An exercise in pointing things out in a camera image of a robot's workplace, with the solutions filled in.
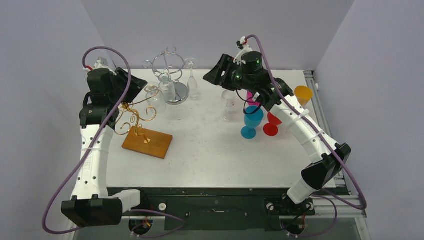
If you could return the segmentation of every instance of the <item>wall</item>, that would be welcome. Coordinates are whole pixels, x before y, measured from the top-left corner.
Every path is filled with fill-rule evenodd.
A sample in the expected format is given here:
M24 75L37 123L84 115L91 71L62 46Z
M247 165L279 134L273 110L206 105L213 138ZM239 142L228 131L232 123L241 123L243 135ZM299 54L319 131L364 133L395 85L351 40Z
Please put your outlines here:
M2 239L56 239L42 230L42 214L80 157L79 111L87 75L82 56L103 45L79 1L0 3L0 233ZM96 52L88 58L92 65ZM60 203L48 226L64 230Z
M422 239L424 1L356 0L315 78L373 240Z
M105 44L132 67L168 46L210 69L256 34L273 69L314 70L354 0L81 0Z

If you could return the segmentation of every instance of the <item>white table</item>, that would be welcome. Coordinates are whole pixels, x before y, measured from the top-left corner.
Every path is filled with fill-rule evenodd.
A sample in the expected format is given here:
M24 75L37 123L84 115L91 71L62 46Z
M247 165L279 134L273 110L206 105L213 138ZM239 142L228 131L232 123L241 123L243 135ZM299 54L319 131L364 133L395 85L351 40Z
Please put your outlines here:
M148 82L159 82L152 70L134 69L132 75ZM254 139L241 135L243 101L236 97L234 120L220 119L221 94L224 89L203 80L208 70L194 70L201 92L200 100L188 99L180 105L168 105L153 121L143 122L143 127L173 136L165 159L123 149L126 136L115 135L109 149L107 166L108 187L151 188L290 188L300 178L301 171L311 162L288 131L277 136L267 136L262 127L268 123L266 111ZM303 71L274 70L276 78L283 79L293 90L306 86ZM190 76L183 71L180 82L187 84ZM240 92L243 98L246 91ZM137 101L145 98L143 91ZM135 107L145 112L147 104ZM316 121L309 102L306 106ZM127 113L117 124L128 122ZM326 188L335 188L332 179Z

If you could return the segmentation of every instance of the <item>purple cable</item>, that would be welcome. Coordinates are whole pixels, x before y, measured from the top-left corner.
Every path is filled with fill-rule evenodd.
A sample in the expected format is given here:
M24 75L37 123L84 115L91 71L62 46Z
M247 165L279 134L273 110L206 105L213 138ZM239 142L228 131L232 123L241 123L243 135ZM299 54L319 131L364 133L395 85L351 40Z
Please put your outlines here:
M325 234L326 232L330 231L336 225L336 222L337 222L337 207L336 207L336 204L330 198L328 198L326 196L312 195L312 197L328 200L332 204L332 206L334 207L334 220L332 221L331 225L329 227L327 227L327 229L325 229L322 232L311 233L311 234L306 234L306 235L295 235L295 234L289 233L291 236L294 236L294 237L297 236L297 238L316 237L316 236L320 236L320 235Z
M112 52L116 53L119 57L122 58L123 62L126 65L126 68L128 69L128 82L126 83L126 87L125 87L125 90L123 91L122 96L119 98L119 100L116 102L115 106L112 108L112 110L106 116L106 119L104 119L104 121L101 123L100 128L98 129L97 133L94 135L93 141L91 141L91 144L88 147L88 150L85 151L85 154L82 156L82 158L79 161L79 163L70 172L70 174L62 182L62 184L60 184L59 188L56 190L56 192L53 194L53 196L51 197L50 201L48 202L47 207L45 208L44 214L42 216L42 229L44 229L44 231L46 231L49 234L54 234L54 235L68 234L68 233L72 233L72 232L75 232L75 231L81 229L81 227L76 227L76 228L72 228L72 229L65 230L65 231L53 231L53 230L51 230L51 229L49 229L47 227L47 224L46 224L47 215L49 214L50 208L52 207L53 202L56 200L56 198L58 197L59 193L62 191L62 189L65 187L65 185L69 182L69 180L72 178L72 176L78 171L78 169L80 169L80 167L86 161L87 156L89 155L89 153L91 151L91 148L93 148L94 144L96 143L97 139L99 138L100 133L105 128L105 126L108 123L109 119L112 117L112 115L118 109L119 105L121 104L122 100L124 99L125 95L127 94L128 90L130 89L130 84L131 84L131 69L130 69L130 64L128 64L128 61L125 59L125 57L121 53L119 53L118 51L116 51L115 49L112 49L112 48L106 47L106 46L95 46L93 48L90 48L89 50L87 50L84 53L84 56L82 56L82 65L84 66L84 68L87 68L87 65L86 65L86 57L87 57L87 55L89 53L91 53L92 51L97 50L97 49L105 49L105 50L112 51Z
M156 239L156 238L160 238L160 237L163 237L163 236L166 236L166 235L175 233L176 231L181 230L182 228L184 228L184 226L186 224L186 222L184 220L182 220L181 218L179 218L179 217L176 217L176 216L173 216L173 215L170 215L170 214L166 214L166 213L163 213L163 212L159 212L159 211L152 211L152 210L146 210L146 209L131 209L129 212L157 214L157 215L161 215L161 216L164 216L164 217L169 217L169 218L175 219L175 220L180 221L180 222L183 223L182 226L179 226L179 227L177 227L177 228L175 228L175 229L173 229L171 231L168 231L168 232L165 232L165 233L156 235L156 236L138 235L142 239ZM134 232L137 228L141 227L142 225L143 225L143 223L140 223L140 224L136 225L135 227L133 227L131 229L131 232Z
M276 83L276 81L274 80L274 76L273 73L271 72L271 68L270 65L268 64L268 60L267 57L265 56L265 52L264 52L264 48L262 47L261 41L259 41L258 36L252 34L246 37L246 40L250 39L250 38L254 38L257 42L257 45L259 46L260 52L262 53L262 57L263 57L263 61L265 62L265 66L266 69L268 69L269 72L269 77L271 78L272 84L274 85L274 87L276 89L278 88L278 84ZM292 105L290 105L290 103L284 98L283 94L281 93L280 90L277 91L279 97L281 98L281 100L298 116L301 114L298 110L296 110L296 108L294 108ZM306 117L302 117L301 119L303 119L307 124L309 124L309 126L318 134L320 131L317 129L317 127L312 124L312 122L307 119ZM335 199L351 206L354 209L358 209L358 210L365 210L367 208L367 200L364 197L364 193L362 192L361 188L359 187L359 184L357 182L357 180L355 179L355 177L353 176L353 174L351 173L351 171L349 170L349 168L346 166L346 164L342 161L342 159L340 158L340 156L333 150L333 148L330 146L330 144L327 142L327 140L323 137L322 134L318 135L319 138L321 139L321 141L325 144L325 146L330 150L330 152L333 154L333 156L337 159L337 161L340 163L341 167L346 171L347 175L349 176L349 178L352 180L353 185L355 186L360 201L362 202L362 206L357 206L354 205L346 200L344 200L343 198L333 194L332 192L328 191L327 189L322 188L321 190L323 190L325 193L333 196Z

